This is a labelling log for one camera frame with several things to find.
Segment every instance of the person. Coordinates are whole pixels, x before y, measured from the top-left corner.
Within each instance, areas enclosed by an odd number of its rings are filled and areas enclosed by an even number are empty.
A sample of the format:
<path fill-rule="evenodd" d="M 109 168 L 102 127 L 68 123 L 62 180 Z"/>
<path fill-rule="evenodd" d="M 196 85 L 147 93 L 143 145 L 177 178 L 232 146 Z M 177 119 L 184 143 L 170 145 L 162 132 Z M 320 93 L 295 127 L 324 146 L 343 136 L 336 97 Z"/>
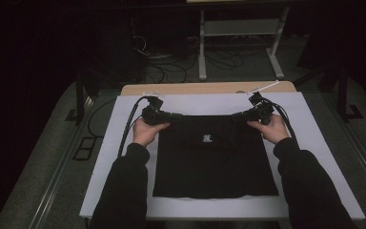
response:
<path fill-rule="evenodd" d="M 149 126 L 143 119 L 135 122 L 132 144 L 112 165 L 93 212 L 91 229 L 146 227 L 148 172 L 145 164 L 150 158 L 146 146 L 169 125 Z M 248 121 L 248 125 L 275 144 L 274 155 L 279 159 L 278 172 L 294 229 L 357 228 L 328 174 L 311 152 L 298 148 L 281 116 L 272 114 L 268 125 L 257 121 Z"/>

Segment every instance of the forearm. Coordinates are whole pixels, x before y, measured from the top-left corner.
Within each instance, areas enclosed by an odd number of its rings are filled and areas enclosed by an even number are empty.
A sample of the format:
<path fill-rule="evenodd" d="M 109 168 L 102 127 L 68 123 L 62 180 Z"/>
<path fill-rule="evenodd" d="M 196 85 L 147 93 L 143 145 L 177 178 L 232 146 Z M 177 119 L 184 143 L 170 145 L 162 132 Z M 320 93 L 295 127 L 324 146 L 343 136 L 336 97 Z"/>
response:
<path fill-rule="evenodd" d="M 326 171 L 309 151 L 286 138 L 277 143 L 278 172 L 290 220 L 297 228 L 356 228 Z"/>
<path fill-rule="evenodd" d="M 145 228 L 148 151 L 131 144 L 112 165 L 91 219 L 91 228 Z"/>

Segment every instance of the logo on shirt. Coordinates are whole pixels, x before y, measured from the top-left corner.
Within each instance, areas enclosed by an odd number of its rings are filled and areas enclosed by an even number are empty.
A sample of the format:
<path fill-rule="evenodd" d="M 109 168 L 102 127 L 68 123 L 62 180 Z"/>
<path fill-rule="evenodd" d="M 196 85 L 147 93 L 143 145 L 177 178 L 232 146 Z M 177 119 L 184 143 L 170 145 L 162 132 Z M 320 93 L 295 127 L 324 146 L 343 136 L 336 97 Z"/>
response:
<path fill-rule="evenodd" d="M 211 135 L 203 135 L 203 142 L 213 142 L 211 140 Z"/>

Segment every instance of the desk leg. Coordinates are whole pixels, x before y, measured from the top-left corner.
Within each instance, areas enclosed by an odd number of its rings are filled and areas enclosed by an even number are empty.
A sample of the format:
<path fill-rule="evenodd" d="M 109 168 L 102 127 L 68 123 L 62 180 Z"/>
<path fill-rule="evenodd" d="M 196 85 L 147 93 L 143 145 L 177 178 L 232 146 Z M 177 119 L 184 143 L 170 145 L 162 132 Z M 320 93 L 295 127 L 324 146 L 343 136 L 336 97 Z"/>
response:
<path fill-rule="evenodd" d="M 206 59 L 204 56 L 204 11 L 201 11 L 201 19 L 200 19 L 200 54 L 198 55 L 198 70 L 199 70 L 199 80 L 205 81 L 207 80 L 207 72 L 206 72 Z"/>
<path fill-rule="evenodd" d="M 271 48 L 266 49 L 267 55 L 269 55 L 270 62 L 272 63 L 273 70 L 275 72 L 275 76 L 277 79 L 283 79 L 284 73 L 281 70 L 280 65 L 278 64 L 278 60 L 275 57 L 275 52 L 277 51 L 278 42 L 280 41 L 281 34 L 283 33 L 283 28 L 285 25 L 285 21 L 287 19 L 288 11 L 290 8 L 285 8 L 283 13 L 281 14 L 280 21 L 277 25 L 277 29 L 275 30 L 274 43 Z"/>

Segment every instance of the black sleeve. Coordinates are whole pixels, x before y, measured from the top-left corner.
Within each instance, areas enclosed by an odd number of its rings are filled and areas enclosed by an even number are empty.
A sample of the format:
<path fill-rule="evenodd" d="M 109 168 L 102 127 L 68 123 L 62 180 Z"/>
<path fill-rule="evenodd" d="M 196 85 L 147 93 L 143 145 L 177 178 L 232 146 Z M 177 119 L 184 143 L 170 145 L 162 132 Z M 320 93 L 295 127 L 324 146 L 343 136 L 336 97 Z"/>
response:
<path fill-rule="evenodd" d="M 331 178 L 311 152 L 300 150 L 288 137 L 275 145 L 274 154 L 294 229 L 357 228 Z"/>
<path fill-rule="evenodd" d="M 132 143 L 112 165 L 91 218 L 91 229 L 141 229 L 146 226 L 150 154 Z"/>

